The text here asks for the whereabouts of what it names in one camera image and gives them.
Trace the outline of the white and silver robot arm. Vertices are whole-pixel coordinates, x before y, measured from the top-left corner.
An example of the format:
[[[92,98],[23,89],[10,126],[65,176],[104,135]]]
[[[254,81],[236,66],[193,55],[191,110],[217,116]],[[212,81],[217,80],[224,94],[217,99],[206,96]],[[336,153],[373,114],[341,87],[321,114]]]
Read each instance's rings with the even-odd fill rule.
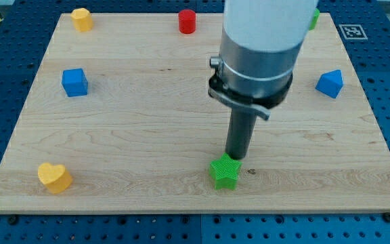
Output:
[[[208,94],[231,108],[225,145],[243,159],[257,118],[286,97],[318,0],[227,0]]]

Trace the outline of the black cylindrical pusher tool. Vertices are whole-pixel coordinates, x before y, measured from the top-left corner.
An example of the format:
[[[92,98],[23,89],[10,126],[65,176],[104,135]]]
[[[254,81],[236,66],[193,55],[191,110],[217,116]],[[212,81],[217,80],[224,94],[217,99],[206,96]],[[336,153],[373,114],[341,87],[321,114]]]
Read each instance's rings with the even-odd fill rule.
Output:
[[[232,109],[225,152],[235,160],[245,158],[255,126],[256,115]]]

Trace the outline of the green block behind arm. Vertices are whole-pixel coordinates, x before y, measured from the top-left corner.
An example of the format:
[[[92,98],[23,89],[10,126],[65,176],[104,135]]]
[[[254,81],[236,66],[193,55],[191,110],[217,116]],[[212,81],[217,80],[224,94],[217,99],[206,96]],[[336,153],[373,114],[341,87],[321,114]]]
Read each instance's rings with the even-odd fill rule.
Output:
[[[310,31],[312,31],[316,27],[319,16],[320,16],[320,11],[318,8],[315,8],[314,13],[313,13],[313,18],[311,20],[311,24],[309,25]]]

